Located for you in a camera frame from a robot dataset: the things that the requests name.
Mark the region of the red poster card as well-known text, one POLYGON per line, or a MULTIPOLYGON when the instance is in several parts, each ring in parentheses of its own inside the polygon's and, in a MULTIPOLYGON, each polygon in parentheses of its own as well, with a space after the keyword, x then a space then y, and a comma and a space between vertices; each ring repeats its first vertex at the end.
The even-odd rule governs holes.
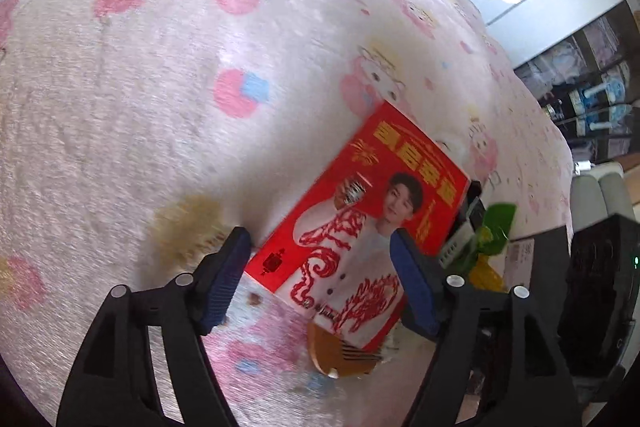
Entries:
POLYGON ((307 320, 373 351, 398 320, 404 291, 390 238, 406 230, 435 256, 470 180, 390 103, 364 122, 271 233, 247 274, 307 320))

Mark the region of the grey ribbed sofa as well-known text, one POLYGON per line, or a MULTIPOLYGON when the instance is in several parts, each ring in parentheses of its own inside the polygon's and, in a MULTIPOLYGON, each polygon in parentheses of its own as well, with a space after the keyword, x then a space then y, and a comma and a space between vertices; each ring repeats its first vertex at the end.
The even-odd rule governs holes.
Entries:
POLYGON ((614 215, 636 221, 622 165, 605 162, 573 176, 570 213, 574 232, 614 215))

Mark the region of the wooden comb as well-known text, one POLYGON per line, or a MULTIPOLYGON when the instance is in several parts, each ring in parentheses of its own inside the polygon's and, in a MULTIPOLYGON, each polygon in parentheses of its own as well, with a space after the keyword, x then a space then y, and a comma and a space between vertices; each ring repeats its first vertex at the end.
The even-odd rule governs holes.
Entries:
POLYGON ((378 351, 363 351, 314 323, 307 327, 308 352, 314 367, 330 378, 370 374, 382 361, 378 351))

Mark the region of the yellow snack bag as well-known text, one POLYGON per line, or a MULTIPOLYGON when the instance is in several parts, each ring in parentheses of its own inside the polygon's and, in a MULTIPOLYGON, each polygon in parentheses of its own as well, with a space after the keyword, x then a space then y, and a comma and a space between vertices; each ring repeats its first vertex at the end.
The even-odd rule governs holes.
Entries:
POLYGON ((470 270, 466 280, 476 289, 493 291, 494 293, 506 293, 506 285, 503 278, 489 264, 489 257, 479 255, 474 267, 470 270))

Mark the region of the green snack bag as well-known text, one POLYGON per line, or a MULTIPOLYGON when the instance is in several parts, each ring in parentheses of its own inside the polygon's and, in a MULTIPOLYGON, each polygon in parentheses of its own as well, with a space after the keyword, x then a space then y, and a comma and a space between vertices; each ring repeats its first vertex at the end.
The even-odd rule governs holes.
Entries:
POLYGON ((462 265, 464 274, 475 267, 480 255, 491 257, 502 253, 509 242, 516 210, 518 206, 513 202, 495 202, 485 210, 480 227, 472 235, 462 265))

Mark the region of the pink cartoon bed blanket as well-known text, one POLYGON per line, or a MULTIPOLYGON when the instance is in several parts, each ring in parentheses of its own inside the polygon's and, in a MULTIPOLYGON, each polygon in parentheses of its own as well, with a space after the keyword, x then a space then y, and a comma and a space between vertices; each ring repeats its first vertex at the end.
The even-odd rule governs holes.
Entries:
POLYGON ((1 0, 6 373, 53 421, 107 291, 262 243, 381 100, 515 236, 570 224, 570 150, 470 0, 1 0))

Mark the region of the black storage box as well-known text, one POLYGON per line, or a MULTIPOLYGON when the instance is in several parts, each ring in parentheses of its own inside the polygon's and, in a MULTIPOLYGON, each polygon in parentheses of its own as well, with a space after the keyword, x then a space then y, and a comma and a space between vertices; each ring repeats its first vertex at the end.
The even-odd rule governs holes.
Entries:
POLYGON ((565 227, 510 242, 504 258, 504 287, 524 286, 536 297, 562 293, 570 263, 568 246, 565 227))

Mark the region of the black display shelf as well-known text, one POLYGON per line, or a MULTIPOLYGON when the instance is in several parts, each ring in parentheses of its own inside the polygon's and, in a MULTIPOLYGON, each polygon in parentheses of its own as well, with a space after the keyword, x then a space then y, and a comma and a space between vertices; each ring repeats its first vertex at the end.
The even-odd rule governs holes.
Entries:
POLYGON ((639 152, 639 28, 627 2, 515 69, 576 161, 639 152))

